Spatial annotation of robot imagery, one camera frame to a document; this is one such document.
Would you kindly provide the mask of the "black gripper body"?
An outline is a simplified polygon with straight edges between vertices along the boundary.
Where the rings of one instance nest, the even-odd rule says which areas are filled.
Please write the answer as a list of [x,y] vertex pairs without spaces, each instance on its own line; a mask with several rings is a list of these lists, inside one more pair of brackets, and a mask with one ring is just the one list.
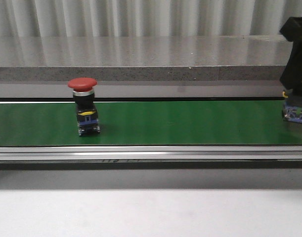
[[302,96],[302,17],[290,17],[280,29],[280,33],[293,43],[288,63],[282,73],[280,82],[292,90],[297,96]]

